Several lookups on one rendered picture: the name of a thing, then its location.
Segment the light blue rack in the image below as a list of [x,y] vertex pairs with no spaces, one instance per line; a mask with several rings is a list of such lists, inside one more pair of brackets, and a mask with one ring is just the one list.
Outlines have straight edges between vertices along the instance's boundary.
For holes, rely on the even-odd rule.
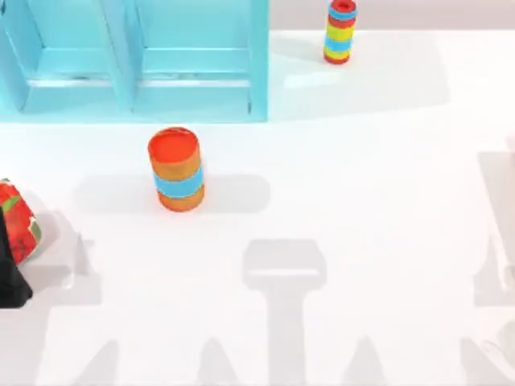
[[0,0],[0,122],[268,117],[269,0]]

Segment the red can with green print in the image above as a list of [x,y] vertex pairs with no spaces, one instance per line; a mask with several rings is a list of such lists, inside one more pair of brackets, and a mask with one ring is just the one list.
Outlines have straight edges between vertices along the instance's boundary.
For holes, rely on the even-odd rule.
[[42,232],[34,212],[9,179],[0,179],[0,205],[17,265],[23,263],[39,245]]

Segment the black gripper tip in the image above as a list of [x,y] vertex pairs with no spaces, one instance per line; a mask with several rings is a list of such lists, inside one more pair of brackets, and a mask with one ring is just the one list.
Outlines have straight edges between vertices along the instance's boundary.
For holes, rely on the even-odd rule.
[[32,297],[33,290],[14,261],[0,206],[0,310],[21,308]]

